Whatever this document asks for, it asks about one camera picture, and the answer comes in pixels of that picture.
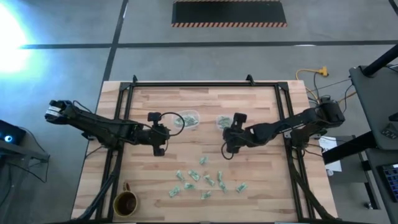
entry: wooden tabletop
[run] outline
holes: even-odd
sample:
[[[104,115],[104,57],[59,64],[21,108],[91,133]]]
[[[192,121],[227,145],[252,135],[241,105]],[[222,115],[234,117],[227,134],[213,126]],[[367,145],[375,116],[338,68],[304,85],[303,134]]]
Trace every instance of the wooden tabletop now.
[[[309,107],[303,81],[287,81],[294,113]],[[99,98],[97,114],[113,118],[120,82],[104,82]],[[128,182],[139,197],[138,211],[129,218],[114,216],[115,222],[294,222],[297,216],[289,179],[289,170],[282,136],[277,136],[266,146],[242,147],[230,161],[221,155],[222,131],[216,127],[218,115],[235,112],[248,115],[245,126],[255,123],[272,123],[279,120],[275,91],[272,87],[142,87],[135,88],[129,119],[148,123],[148,112],[179,112],[195,110],[200,115],[199,125],[171,137],[164,157],[154,157],[151,146],[126,144],[119,179],[119,189]],[[171,133],[176,133],[172,117],[162,119]],[[98,142],[91,142],[88,152],[96,149]],[[320,153],[317,147],[309,151]],[[200,165],[199,160],[208,156],[209,161]],[[81,215],[98,193],[103,175],[106,149],[90,155],[81,173],[72,217]],[[333,216],[337,216],[323,159],[306,154],[304,157],[308,181],[312,192]],[[195,182],[187,173],[193,169],[201,175]],[[177,170],[183,172],[187,182],[196,190],[184,190],[176,178]],[[228,189],[224,194],[216,184],[208,185],[205,174],[216,181],[218,171]],[[248,188],[237,193],[235,188],[242,182]],[[169,190],[175,186],[181,192],[174,198]],[[201,200],[201,193],[210,190],[212,196]],[[109,194],[103,215],[108,211]],[[300,191],[303,210],[307,209]]]

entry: mug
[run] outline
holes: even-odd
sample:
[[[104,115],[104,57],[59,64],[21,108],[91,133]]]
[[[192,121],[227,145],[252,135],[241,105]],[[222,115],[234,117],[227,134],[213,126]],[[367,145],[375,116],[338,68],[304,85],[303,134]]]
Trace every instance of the mug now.
[[[113,201],[113,210],[120,217],[131,216],[138,207],[138,198],[131,192],[130,185],[123,183],[123,192],[121,192]]]

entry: gray floor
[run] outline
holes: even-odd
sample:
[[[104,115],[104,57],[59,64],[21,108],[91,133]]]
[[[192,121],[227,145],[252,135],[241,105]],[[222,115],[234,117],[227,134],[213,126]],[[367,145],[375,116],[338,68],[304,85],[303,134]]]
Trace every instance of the gray floor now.
[[[22,44],[106,44],[112,42],[121,3],[122,0],[10,0],[0,1],[0,9],[7,9],[20,25],[25,37]],[[393,40],[398,36],[398,18],[387,0],[282,3],[289,24],[284,30],[172,29],[172,1],[130,0],[120,43]],[[247,74],[256,80],[291,80],[300,68],[327,66],[330,76],[317,77],[317,85],[322,87],[347,79],[349,68],[369,64],[391,47],[118,49],[110,80],[131,80],[133,75],[140,80],[242,80]],[[20,50],[7,57],[1,54],[0,58],[8,61],[19,60],[19,66],[6,69],[9,64],[0,63],[4,67],[0,70],[0,119],[30,129],[51,154],[48,182],[42,184],[26,175],[20,193],[9,198],[13,203],[7,223],[68,220],[87,141],[72,127],[46,123],[44,113],[52,99],[78,100],[94,110],[109,49]],[[300,77],[313,88],[313,74],[302,73]],[[334,85],[322,89],[320,94],[338,100],[350,84]],[[358,98],[348,99],[347,105],[346,122],[331,129],[330,135],[369,131]],[[45,166],[34,171],[44,174],[44,169]],[[367,200],[362,185],[331,187],[340,218],[388,223],[385,212],[361,206]]]

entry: black floor mat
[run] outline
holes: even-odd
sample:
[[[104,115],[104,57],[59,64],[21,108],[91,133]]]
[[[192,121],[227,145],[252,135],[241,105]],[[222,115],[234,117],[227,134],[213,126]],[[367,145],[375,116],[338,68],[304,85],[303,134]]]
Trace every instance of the black floor mat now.
[[[172,27],[286,27],[282,3],[273,0],[181,0]]]

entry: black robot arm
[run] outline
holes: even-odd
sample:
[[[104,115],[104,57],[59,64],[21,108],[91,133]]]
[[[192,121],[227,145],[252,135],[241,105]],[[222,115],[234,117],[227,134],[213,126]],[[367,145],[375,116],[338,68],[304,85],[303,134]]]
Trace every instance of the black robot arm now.
[[[304,147],[313,134],[325,134],[327,128],[340,126],[344,122],[343,113],[338,103],[325,99],[316,108],[309,108],[275,123],[255,124],[242,129],[246,122],[246,114],[235,113],[230,128],[223,131],[226,150],[229,153],[238,153],[240,147],[256,147],[267,144],[278,134],[291,130],[291,144],[293,147]]]
[[[165,150],[160,146],[170,139],[170,130],[159,124],[162,119],[160,113],[148,113],[148,121],[153,121],[153,125],[149,126],[131,120],[104,118],[81,110],[68,100],[52,100],[45,119],[53,124],[69,124],[80,129],[85,138],[94,136],[107,148],[116,148],[118,141],[151,145],[154,156],[164,156]]]

